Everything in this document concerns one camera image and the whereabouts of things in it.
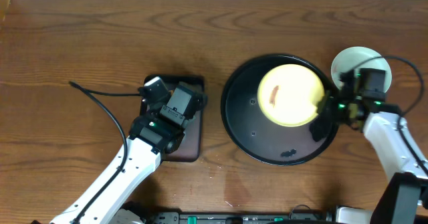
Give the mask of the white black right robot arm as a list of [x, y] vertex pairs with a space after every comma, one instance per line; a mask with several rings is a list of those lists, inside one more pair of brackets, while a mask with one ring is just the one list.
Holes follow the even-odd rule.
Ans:
[[427, 206], [427, 159], [401, 109], [385, 103], [385, 77], [384, 70], [348, 70], [340, 74], [341, 89], [318, 104], [322, 117], [363, 133], [389, 180], [374, 211], [339, 207], [337, 223], [414, 223], [417, 207]]

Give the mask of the round black serving tray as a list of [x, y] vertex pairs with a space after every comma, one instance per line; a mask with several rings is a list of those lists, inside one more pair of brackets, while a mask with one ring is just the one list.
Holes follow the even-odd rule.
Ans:
[[261, 111], [257, 89], [275, 67], [297, 64], [314, 72], [325, 90], [336, 87], [314, 64], [290, 54], [267, 54], [247, 60], [227, 80], [221, 96], [221, 117], [232, 141], [249, 156], [274, 165], [312, 160], [332, 143], [338, 125], [323, 117], [297, 127], [280, 126]]

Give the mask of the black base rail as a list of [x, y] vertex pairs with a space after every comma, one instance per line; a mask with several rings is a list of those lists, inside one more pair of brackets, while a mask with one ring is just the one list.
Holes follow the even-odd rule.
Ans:
[[282, 224], [282, 223], [361, 223], [369, 224], [372, 212], [352, 207], [338, 207], [333, 212], [303, 210], [273, 215], [239, 213], [143, 213], [134, 206], [122, 208], [110, 224]]

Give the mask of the light green plate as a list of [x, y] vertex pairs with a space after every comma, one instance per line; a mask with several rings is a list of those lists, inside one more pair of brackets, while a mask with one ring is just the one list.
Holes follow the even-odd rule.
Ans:
[[[340, 81], [341, 73], [347, 72], [365, 60], [378, 56], [380, 56], [380, 53], [367, 47], [356, 46], [342, 50], [332, 61], [331, 76], [334, 85], [338, 89], [341, 89], [343, 85], [343, 83]], [[386, 71], [384, 92], [388, 91], [392, 82], [392, 71], [389, 63], [385, 59], [378, 58], [365, 63], [361, 67], [357, 67], [354, 71], [355, 77], [357, 77], [359, 74], [359, 69], [361, 68], [374, 68]]]

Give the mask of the black rectangular water tray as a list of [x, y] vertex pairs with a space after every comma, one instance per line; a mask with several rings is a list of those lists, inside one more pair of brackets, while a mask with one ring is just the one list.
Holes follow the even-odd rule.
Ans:
[[[144, 79], [144, 84], [155, 77], [160, 77], [169, 90], [174, 90], [179, 82], [192, 85], [200, 92], [205, 91], [204, 78], [202, 76], [175, 76], [168, 74], [151, 74]], [[180, 146], [171, 154], [163, 156], [164, 161], [169, 162], [194, 162], [198, 159], [201, 146], [201, 127], [203, 111], [196, 112], [195, 119], [185, 129], [185, 136]]]

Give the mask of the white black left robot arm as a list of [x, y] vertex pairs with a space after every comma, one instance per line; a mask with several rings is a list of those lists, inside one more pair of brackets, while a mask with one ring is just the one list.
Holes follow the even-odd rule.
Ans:
[[139, 89], [148, 109], [136, 117], [111, 163], [52, 223], [109, 223], [134, 190], [185, 138], [185, 129], [207, 105], [207, 95], [179, 82], [170, 91], [160, 78]]

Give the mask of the yellow plate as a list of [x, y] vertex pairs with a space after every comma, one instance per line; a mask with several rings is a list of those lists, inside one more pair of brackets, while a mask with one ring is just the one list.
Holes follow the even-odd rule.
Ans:
[[324, 95], [324, 85], [315, 71], [297, 64], [273, 68], [257, 88], [261, 112], [285, 127], [302, 126], [318, 117], [317, 104]]

